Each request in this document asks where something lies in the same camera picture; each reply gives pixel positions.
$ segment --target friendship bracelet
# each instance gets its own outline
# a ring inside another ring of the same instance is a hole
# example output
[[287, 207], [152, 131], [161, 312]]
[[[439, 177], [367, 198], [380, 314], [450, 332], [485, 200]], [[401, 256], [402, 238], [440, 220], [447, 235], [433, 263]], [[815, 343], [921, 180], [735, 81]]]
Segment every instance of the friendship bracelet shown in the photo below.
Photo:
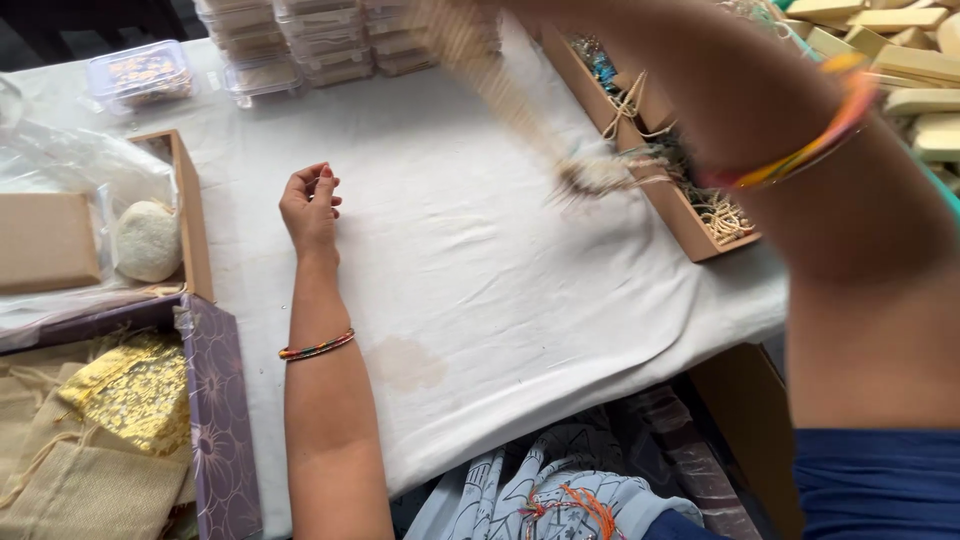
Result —
[[338, 347], [346, 345], [353, 339], [354, 335], [355, 332], [353, 329], [349, 329], [347, 333], [341, 335], [340, 337], [325, 341], [320, 345], [314, 345], [313, 347], [307, 347], [306, 349], [300, 349], [299, 351], [291, 351], [290, 348], [287, 347], [277, 353], [277, 355], [280, 356], [281, 360], [286, 362], [303, 360], [306, 358], [312, 358], [313, 356], [320, 356], [323, 353], [328, 353]]
[[821, 159], [824, 153], [832, 152], [836, 146], [848, 140], [852, 132], [862, 129], [860, 121], [876, 96], [876, 82], [869, 76], [865, 59], [863, 55], [849, 53], [821, 64], [822, 71], [841, 75], [846, 92], [843, 105], [822, 135], [786, 158], [753, 172], [705, 173], [701, 176], [704, 184], [711, 187], [750, 187], [773, 183], [806, 168], [812, 161]]

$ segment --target table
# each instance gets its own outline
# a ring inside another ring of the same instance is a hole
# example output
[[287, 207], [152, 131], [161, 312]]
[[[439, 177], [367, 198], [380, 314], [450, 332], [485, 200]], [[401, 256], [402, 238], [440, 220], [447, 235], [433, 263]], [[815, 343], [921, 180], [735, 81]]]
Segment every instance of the table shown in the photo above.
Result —
[[[12, 80], [36, 121], [122, 136], [180, 130], [203, 185], [218, 306], [239, 323], [268, 538], [291, 529], [276, 351], [295, 258], [276, 202], [308, 164], [329, 160], [343, 179], [341, 288], [371, 372], [391, 495], [782, 325], [784, 271], [762, 242], [695, 265], [641, 193], [548, 202], [547, 163], [441, 69], [239, 110], [213, 89], [216, 47], [185, 48], [204, 91], [133, 117], [84, 106], [82, 62]], [[504, 57], [544, 122], [571, 145], [600, 144], [512, 21]]]

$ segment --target purple floral box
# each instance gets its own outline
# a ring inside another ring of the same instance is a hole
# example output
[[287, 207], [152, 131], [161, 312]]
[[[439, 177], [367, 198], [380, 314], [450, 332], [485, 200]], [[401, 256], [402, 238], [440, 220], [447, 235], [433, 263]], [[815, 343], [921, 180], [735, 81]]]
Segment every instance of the purple floral box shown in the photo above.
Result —
[[183, 337], [201, 540], [241, 540], [263, 529], [236, 319], [192, 294], [157, 298], [51, 325], [37, 347], [120, 328], [177, 329]]

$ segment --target gold sequin bag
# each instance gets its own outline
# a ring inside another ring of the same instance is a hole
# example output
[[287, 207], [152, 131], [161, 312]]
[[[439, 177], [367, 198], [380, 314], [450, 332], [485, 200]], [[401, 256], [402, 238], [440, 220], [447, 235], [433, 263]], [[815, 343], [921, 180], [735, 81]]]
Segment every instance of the gold sequin bag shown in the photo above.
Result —
[[87, 364], [57, 394], [86, 420], [156, 456], [190, 441], [186, 358], [175, 335], [141, 333]]

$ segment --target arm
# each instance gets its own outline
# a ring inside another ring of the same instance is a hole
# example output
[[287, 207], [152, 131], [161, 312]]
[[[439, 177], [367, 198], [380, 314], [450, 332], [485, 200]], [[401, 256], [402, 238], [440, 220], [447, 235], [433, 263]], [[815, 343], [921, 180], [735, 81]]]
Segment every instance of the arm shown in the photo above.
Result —
[[[290, 178], [280, 211], [297, 250], [291, 350], [350, 328], [337, 289], [334, 220], [339, 179], [326, 163]], [[314, 194], [312, 201], [308, 194]], [[393, 538], [367, 367], [356, 341], [287, 363], [284, 401], [287, 471], [298, 539]]]
[[[841, 100], [811, 62], [700, 0], [502, 4], [636, 50], [702, 167], [782, 158], [819, 135]], [[883, 122], [867, 125], [787, 181], [736, 194], [790, 272], [794, 422], [957, 427], [957, 225]]]

